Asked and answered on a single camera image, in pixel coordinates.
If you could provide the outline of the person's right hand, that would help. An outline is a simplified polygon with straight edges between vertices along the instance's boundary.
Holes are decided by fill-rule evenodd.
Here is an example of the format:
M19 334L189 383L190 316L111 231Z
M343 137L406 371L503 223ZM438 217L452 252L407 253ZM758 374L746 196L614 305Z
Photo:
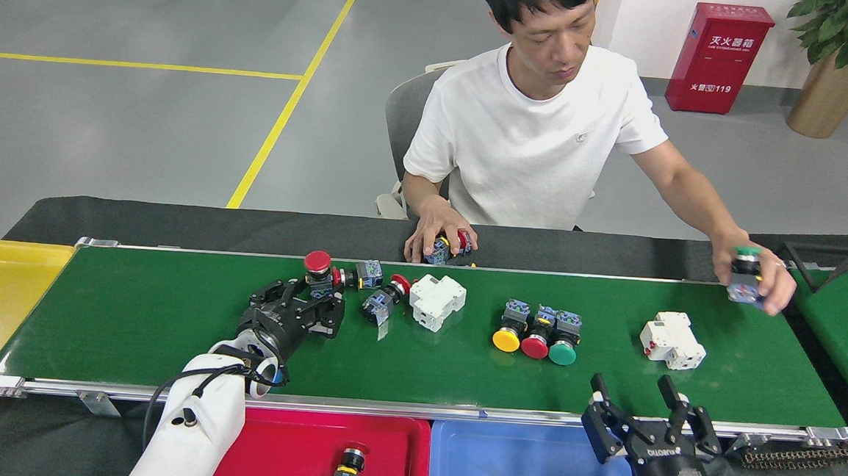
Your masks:
M403 257L409 263L419 264L424 256L431 255L438 234L444 234L450 240L451 253L461 251L461 231L469 237L472 250L479 248L474 228L442 196L428 193L417 197L408 194L407 203L419 217L414 233L403 245Z

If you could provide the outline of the person's left hand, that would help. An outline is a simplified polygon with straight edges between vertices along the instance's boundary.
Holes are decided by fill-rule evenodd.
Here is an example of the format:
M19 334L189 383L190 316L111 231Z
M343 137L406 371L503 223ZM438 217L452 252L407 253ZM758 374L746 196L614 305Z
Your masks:
M783 261L772 250L758 245L748 238L748 233L739 227L721 227L709 234L712 246L714 272L721 284L727 286L732 278L732 261L736 259L736 247L760 249L757 258L761 263L759 295L763 296L763 312L770 317L778 315L790 303L796 291L796 282Z

